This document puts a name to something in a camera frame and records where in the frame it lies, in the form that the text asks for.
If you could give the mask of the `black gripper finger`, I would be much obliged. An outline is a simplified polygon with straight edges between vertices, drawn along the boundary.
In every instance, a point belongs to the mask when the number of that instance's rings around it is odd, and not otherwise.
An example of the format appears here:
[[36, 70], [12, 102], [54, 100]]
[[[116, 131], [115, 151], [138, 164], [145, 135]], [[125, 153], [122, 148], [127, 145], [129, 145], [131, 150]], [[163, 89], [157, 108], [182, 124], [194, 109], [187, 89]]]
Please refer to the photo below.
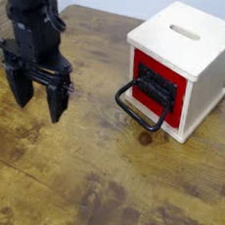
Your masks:
[[68, 98], [73, 92], [71, 81], [52, 81], [47, 85], [47, 101], [51, 121], [57, 123], [68, 107]]
[[5, 65], [6, 77], [18, 105], [24, 108], [34, 95], [33, 82], [24, 69]]

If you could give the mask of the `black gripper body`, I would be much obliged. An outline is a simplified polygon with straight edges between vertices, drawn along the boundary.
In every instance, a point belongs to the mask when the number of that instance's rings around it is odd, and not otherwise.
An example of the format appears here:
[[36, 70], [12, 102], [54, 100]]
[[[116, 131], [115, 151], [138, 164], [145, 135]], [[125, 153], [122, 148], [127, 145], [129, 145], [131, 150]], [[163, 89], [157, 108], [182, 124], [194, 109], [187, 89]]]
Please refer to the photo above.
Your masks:
[[44, 86], [70, 81], [71, 64], [60, 52], [66, 24], [57, 16], [8, 13], [15, 37], [0, 41], [5, 65], [24, 69], [32, 82]]

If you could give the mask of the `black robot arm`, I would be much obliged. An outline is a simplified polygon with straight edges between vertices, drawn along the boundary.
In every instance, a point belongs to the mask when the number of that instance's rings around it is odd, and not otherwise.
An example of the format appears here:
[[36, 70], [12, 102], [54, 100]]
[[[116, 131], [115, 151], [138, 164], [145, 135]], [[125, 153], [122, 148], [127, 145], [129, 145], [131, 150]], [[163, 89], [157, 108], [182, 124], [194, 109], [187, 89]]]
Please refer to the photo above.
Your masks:
[[56, 123], [68, 106], [71, 64], [60, 52], [58, 0], [7, 0], [15, 37], [0, 40], [9, 86], [20, 107], [34, 95], [33, 83], [46, 87], [51, 120]]

